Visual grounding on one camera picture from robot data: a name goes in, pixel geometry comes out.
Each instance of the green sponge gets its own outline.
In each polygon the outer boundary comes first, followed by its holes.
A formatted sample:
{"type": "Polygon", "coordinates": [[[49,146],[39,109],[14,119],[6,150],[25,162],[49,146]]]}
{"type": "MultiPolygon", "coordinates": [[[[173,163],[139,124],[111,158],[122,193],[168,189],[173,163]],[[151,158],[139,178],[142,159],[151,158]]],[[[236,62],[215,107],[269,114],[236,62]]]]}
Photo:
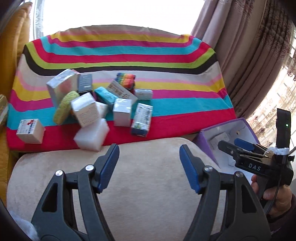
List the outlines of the green sponge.
{"type": "Polygon", "coordinates": [[[71,91],[66,94],[54,113],[54,123],[61,125],[67,119],[71,111],[71,101],[79,96],[80,95],[76,91],[71,91]]]}

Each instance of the purple box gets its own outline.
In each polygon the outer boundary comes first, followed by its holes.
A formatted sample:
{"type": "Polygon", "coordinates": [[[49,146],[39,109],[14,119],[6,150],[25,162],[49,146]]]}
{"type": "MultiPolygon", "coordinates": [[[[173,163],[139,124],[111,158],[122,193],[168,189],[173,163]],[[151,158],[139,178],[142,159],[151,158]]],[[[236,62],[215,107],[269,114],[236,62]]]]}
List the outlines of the purple box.
{"type": "Polygon", "coordinates": [[[217,146],[211,144],[211,140],[221,133],[226,133],[229,139],[227,141],[232,144],[234,144],[234,139],[236,138],[259,144],[258,138],[244,118],[230,120],[202,129],[193,139],[193,142],[221,168],[222,172],[233,174],[239,170],[242,171],[250,181],[253,175],[252,173],[231,166],[229,163],[233,161],[233,158],[220,151],[217,146]]]}

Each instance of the curtain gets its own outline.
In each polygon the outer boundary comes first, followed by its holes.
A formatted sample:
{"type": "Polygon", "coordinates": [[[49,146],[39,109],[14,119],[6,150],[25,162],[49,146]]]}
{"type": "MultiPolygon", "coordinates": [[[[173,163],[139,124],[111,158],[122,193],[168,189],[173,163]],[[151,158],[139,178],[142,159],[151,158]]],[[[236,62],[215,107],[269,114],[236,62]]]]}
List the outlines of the curtain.
{"type": "Polygon", "coordinates": [[[276,142],[276,109],[285,109],[291,112],[291,142],[290,149],[296,146],[296,39],[295,29],[290,42],[292,51],[285,58],[276,81],[270,91],[247,119],[260,143],[266,147],[276,142]]]}
{"type": "Polygon", "coordinates": [[[292,21],[277,0],[267,0],[259,31],[227,87],[237,117],[249,117],[262,102],[290,51],[292,21]]]}
{"type": "Polygon", "coordinates": [[[206,0],[192,34],[216,51],[237,117],[249,117],[270,90],[292,28],[278,0],[206,0]]]}
{"type": "Polygon", "coordinates": [[[205,0],[191,35],[215,49],[226,87],[248,52],[264,7],[265,0],[205,0]]]}

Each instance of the blue gripper pad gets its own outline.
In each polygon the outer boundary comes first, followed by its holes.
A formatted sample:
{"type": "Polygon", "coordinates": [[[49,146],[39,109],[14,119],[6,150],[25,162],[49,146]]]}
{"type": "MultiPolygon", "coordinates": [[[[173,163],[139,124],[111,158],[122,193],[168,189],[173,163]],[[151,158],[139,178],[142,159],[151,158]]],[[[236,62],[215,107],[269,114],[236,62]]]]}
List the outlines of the blue gripper pad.
{"type": "Polygon", "coordinates": [[[180,147],[179,155],[190,187],[198,193],[200,191],[199,173],[205,165],[200,158],[193,156],[187,145],[182,145],[180,147]]]}
{"type": "Polygon", "coordinates": [[[107,160],[102,171],[100,172],[100,182],[98,185],[98,190],[100,192],[107,188],[110,182],[111,176],[119,158],[119,146],[112,144],[104,157],[107,158],[107,160]]]}
{"type": "Polygon", "coordinates": [[[254,145],[250,142],[244,141],[240,138],[234,139],[234,144],[242,149],[245,149],[247,151],[253,151],[254,145]]]}

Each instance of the yellow stripe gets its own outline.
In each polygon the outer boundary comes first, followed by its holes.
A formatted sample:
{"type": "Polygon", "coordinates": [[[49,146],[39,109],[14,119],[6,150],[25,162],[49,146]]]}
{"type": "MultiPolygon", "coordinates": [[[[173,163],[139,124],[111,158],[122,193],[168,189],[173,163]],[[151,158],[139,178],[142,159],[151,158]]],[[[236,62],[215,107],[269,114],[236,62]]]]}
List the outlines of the yellow stripe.
{"type": "MultiPolygon", "coordinates": [[[[93,89],[96,89],[100,86],[107,87],[109,83],[94,83],[93,89]]],[[[193,90],[193,91],[205,91],[205,92],[219,92],[224,88],[223,79],[220,79],[215,84],[211,86],[205,85],[191,85],[191,84],[182,84],[182,83],[162,83],[162,82],[137,82],[137,88],[139,89],[153,89],[153,90],[193,90]]],[[[13,89],[16,92],[18,98],[22,101],[30,100],[42,100],[50,98],[48,91],[29,91],[23,88],[19,78],[16,76],[13,89]]]]}
{"type": "Polygon", "coordinates": [[[145,67],[163,67],[163,68],[181,68],[194,69],[204,64],[215,51],[209,48],[203,55],[191,63],[150,63],[150,62],[107,62],[107,63],[72,63],[72,64],[53,64],[47,63],[37,54],[36,48],[32,42],[27,44],[27,48],[34,62],[43,69],[75,69],[103,66],[145,66],[145,67]]]}
{"type": "Polygon", "coordinates": [[[58,38],[61,42],[78,41],[110,41],[110,40],[137,40],[147,42],[165,42],[165,43],[187,43],[189,35],[184,35],[179,38],[149,36],[145,34],[83,34],[83,35],[61,35],[59,32],[50,35],[51,39],[58,38]]]}

